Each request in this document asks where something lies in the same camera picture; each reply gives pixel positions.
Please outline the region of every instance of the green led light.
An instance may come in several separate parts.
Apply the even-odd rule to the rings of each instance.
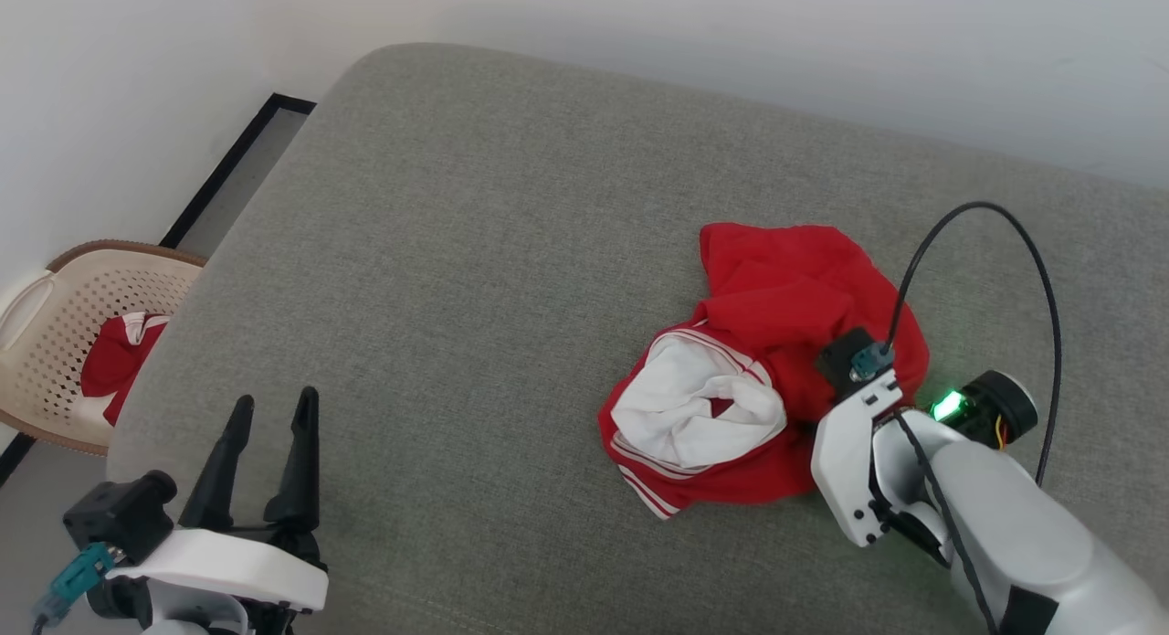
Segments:
[[[962,394],[957,391],[950,391],[946,398],[942,398],[941,402],[934,405],[931,415],[935,419],[935,421],[940,421],[948,417],[948,415],[953,415],[954,412],[961,409],[961,407]]]

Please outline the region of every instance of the gray fabric cushion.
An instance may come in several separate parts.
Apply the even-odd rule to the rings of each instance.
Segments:
[[[109,472],[171,472],[177,513],[250,393],[235,515],[258,520],[317,386],[332,585],[298,633],[977,633],[946,572],[897,537],[852,546],[818,496],[658,522],[595,415],[705,296],[703,223],[831,223],[898,278],[945,210],[995,199],[1046,255],[1064,318],[1047,489],[1164,596],[1165,198],[525,56],[383,48],[212,257]],[[922,399],[992,367],[1045,409],[1047,315],[1005,222],[954,223],[911,303],[933,354]],[[1040,439],[1012,453],[1032,467]]]

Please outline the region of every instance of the red and white jersey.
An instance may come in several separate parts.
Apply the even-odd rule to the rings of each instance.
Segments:
[[[85,398],[113,396],[102,413],[110,425],[118,422],[138,370],[170,322],[170,316],[138,311],[106,319],[97,332],[81,368],[81,393]]]
[[[815,426],[832,405],[819,351],[863,326],[883,339],[897,289],[836,228],[710,223],[711,297],[659,332],[599,414],[606,453],[650,511],[767,503],[815,489]],[[907,401],[928,351],[904,311],[894,367]]]

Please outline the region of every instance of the black cable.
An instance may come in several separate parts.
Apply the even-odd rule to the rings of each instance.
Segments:
[[[978,582],[978,574],[975,573],[970,554],[962,544],[962,534],[957,531],[957,523],[954,522],[954,515],[949,511],[949,504],[946,502],[946,496],[942,495],[942,488],[938,484],[938,476],[935,476],[934,468],[929,464],[929,458],[926,457],[926,450],[921,447],[918,436],[909,429],[908,423],[905,422],[905,417],[901,414],[894,414],[893,417],[901,426],[901,430],[905,432],[909,444],[913,444],[913,453],[918,456],[918,463],[921,464],[922,470],[926,472],[926,481],[934,489],[934,498],[938,502],[938,509],[942,512],[946,530],[949,531],[950,539],[954,543],[954,552],[962,560],[962,572],[966,573],[966,580],[974,588],[974,601],[978,603],[978,612],[982,613],[982,619],[987,620],[987,631],[991,635],[997,635],[998,627],[995,624],[995,615],[990,614],[990,605],[987,603],[987,595],[982,593],[982,584]]]
[[[890,347],[893,345],[893,336],[897,336],[897,325],[901,320],[901,306],[905,305],[905,295],[909,292],[909,282],[913,281],[913,274],[918,270],[918,264],[921,263],[921,257],[926,255],[926,250],[929,249],[929,244],[934,242],[935,236],[940,234],[942,228],[946,228],[947,223],[950,223],[953,219],[957,218],[966,210],[975,210],[977,207],[982,207],[987,210],[994,210],[1003,219],[1015,227],[1015,232],[1018,232],[1019,236],[1023,239],[1023,243],[1026,244],[1028,251],[1031,251],[1031,257],[1035,260],[1036,269],[1039,269],[1039,281],[1043,282],[1043,294],[1047,297],[1047,311],[1051,313],[1051,339],[1054,354],[1054,366],[1052,368],[1051,378],[1051,405],[1047,409],[1047,430],[1043,435],[1043,448],[1039,451],[1039,464],[1035,469],[1035,482],[1036,485],[1043,486],[1043,476],[1047,470],[1047,455],[1051,453],[1051,440],[1056,434],[1056,410],[1059,407],[1059,382],[1064,373],[1064,338],[1059,331],[1059,311],[1056,309],[1056,294],[1051,289],[1051,279],[1047,277],[1047,268],[1043,264],[1043,257],[1039,256],[1039,248],[1036,247],[1031,235],[1028,235],[1026,228],[1023,228],[1023,223],[1015,219],[1005,207],[998,206],[997,202],[989,201],[971,201],[964,202],[962,206],[955,207],[955,209],[949,210],[945,218],[940,219],[934,228],[931,228],[929,234],[926,239],[918,244],[918,251],[914,253],[912,260],[909,261],[909,267],[905,269],[905,276],[901,277],[901,288],[897,292],[897,305],[893,306],[893,319],[891,319],[888,325],[888,337],[885,339],[885,346],[881,347],[883,353],[887,353]]]

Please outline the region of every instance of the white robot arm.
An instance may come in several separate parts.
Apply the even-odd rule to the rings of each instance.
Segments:
[[[825,352],[851,359],[866,340],[851,332]],[[845,398],[819,425],[812,476],[853,544],[906,536],[949,568],[991,633],[1169,633],[1149,586],[1002,451],[1037,421],[1014,380],[983,374],[935,420],[894,407],[892,367],[869,380],[848,364],[819,367]]]
[[[297,615],[325,607],[327,566],[312,531],[319,522],[318,395],[305,388],[292,419],[279,491],[264,525],[230,516],[253,401],[236,403],[178,527],[162,506],[177,495],[161,471],[123,484],[103,482],[62,522],[76,560],[34,608],[33,633],[54,627],[84,595],[108,619],[134,619],[150,635],[288,635]]]

